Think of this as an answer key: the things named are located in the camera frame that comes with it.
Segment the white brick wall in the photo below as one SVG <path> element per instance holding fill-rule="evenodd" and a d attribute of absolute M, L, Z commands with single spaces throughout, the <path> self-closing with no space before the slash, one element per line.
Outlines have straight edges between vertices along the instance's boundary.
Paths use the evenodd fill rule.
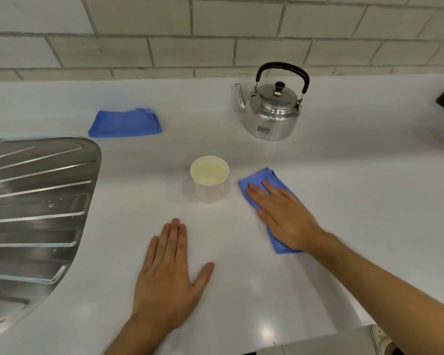
<path fill-rule="evenodd" d="M 253 76 L 269 61 L 444 72 L 444 0 L 0 0 L 0 81 Z"/>

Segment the kettle label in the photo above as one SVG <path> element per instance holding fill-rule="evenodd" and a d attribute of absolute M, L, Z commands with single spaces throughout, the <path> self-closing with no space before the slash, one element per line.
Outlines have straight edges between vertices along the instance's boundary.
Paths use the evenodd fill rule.
<path fill-rule="evenodd" d="M 268 134 L 268 133 L 270 133 L 270 128 L 269 127 L 258 126 L 257 131 L 261 132 L 261 133 L 264 133 L 264 134 Z"/>

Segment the kettle spout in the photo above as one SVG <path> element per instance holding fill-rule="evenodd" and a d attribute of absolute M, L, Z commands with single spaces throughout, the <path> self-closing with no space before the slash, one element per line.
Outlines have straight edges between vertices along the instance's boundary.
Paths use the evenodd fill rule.
<path fill-rule="evenodd" d="M 245 110 L 245 106 L 247 104 L 245 103 L 245 99 L 243 97 L 242 88 L 240 87 L 240 83 L 236 83 L 235 85 L 239 88 L 239 104 L 240 104 L 240 107 L 242 107 L 242 109 Z"/>

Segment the stainless steel drainboard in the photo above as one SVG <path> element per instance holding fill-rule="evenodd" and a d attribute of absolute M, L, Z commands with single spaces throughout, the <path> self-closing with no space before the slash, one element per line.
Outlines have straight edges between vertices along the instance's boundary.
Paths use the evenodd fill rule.
<path fill-rule="evenodd" d="M 100 169 L 88 139 L 0 139 L 0 333 L 71 266 Z"/>

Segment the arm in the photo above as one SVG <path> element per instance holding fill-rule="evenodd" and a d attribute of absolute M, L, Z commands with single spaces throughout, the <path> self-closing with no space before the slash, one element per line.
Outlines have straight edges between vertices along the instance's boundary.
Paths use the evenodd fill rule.
<path fill-rule="evenodd" d="M 193 312 L 213 270 L 214 263 L 207 263 L 191 284 L 186 227 L 177 218 L 165 224 L 161 235 L 149 243 L 131 317 L 104 355 L 152 355 Z"/>
<path fill-rule="evenodd" d="M 268 182 L 247 194 L 273 235 L 311 254 L 339 280 L 406 355 L 444 355 L 444 305 L 345 246 L 322 230 L 308 209 Z"/>

